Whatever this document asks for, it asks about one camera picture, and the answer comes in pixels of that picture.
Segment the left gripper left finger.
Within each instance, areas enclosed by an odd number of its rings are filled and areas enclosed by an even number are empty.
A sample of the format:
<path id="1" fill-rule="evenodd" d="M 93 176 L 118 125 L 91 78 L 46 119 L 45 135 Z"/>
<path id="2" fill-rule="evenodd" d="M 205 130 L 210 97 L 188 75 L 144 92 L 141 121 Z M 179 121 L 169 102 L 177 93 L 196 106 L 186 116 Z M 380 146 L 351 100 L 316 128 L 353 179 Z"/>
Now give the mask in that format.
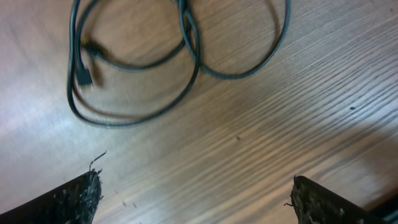
<path id="1" fill-rule="evenodd" d="M 90 170 L 1 214 L 1 223 L 92 223 L 102 196 L 100 171 Z"/>

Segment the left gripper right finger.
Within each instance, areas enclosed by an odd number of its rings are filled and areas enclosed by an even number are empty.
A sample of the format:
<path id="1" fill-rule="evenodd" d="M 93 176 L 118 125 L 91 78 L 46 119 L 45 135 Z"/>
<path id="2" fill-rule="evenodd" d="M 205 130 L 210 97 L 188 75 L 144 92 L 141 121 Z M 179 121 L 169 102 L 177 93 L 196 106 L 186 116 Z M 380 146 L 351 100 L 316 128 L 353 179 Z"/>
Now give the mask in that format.
<path id="1" fill-rule="evenodd" d="M 299 224 L 387 223 L 302 175 L 294 177 L 290 198 Z"/>

